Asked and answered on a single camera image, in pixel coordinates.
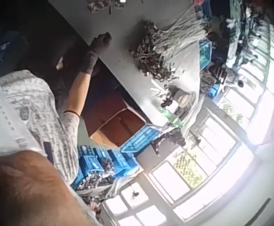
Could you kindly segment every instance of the brown cardboard box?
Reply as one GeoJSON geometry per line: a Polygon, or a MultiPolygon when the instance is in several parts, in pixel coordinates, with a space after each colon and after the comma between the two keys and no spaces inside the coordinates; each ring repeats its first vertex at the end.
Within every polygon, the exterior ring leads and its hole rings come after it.
{"type": "Polygon", "coordinates": [[[94,141],[115,147],[123,145],[145,125],[145,120],[116,90],[102,98],[83,117],[94,141]]]}

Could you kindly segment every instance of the black wristband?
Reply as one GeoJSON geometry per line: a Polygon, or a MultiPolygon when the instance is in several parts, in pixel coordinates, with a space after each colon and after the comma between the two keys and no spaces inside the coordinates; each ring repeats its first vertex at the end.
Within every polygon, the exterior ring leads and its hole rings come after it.
{"type": "Polygon", "coordinates": [[[97,60],[98,55],[95,52],[89,51],[83,60],[81,72],[91,75],[97,60]]]}

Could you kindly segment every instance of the black glove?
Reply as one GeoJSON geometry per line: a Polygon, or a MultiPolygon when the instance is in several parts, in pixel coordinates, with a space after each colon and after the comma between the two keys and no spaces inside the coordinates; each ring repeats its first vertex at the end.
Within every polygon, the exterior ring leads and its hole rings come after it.
{"type": "Polygon", "coordinates": [[[98,56],[109,47],[111,39],[112,37],[108,32],[106,34],[100,34],[97,38],[93,39],[89,51],[84,57],[81,72],[92,74],[98,56]]]}

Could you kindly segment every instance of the gray table surface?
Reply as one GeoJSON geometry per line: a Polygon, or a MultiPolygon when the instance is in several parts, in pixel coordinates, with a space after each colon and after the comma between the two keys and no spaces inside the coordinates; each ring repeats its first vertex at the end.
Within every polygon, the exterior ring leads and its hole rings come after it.
{"type": "MultiPolygon", "coordinates": [[[[101,59],[120,84],[128,91],[141,110],[153,124],[163,126],[167,119],[160,113],[162,100],[150,90],[155,88],[151,78],[145,77],[136,67],[129,49],[142,39],[140,25],[142,20],[156,22],[163,28],[174,22],[190,6],[189,0],[128,0],[125,8],[91,13],[86,0],[49,0],[55,9],[68,21],[76,32],[90,44],[100,33],[109,32],[112,43],[101,59]]],[[[199,94],[199,44],[194,43],[180,54],[176,62],[181,62],[177,71],[182,74],[173,82],[184,91],[196,91],[199,94]]],[[[176,104],[170,107],[174,111],[176,104]]]]}

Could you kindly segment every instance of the white patterned shirt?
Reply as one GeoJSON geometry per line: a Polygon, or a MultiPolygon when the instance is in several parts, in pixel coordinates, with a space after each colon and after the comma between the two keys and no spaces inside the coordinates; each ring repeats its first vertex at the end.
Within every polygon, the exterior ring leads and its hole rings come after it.
{"type": "Polygon", "coordinates": [[[65,183],[71,184],[77,176],[79,165],[79,116],[72,112],[59,116],[49,85],[28,70],[5,75],[0,78],[0,86],[4,97],[16,109],[42,149],[44,150],[43,142],[51,143],[54,166],[65,183]]]}

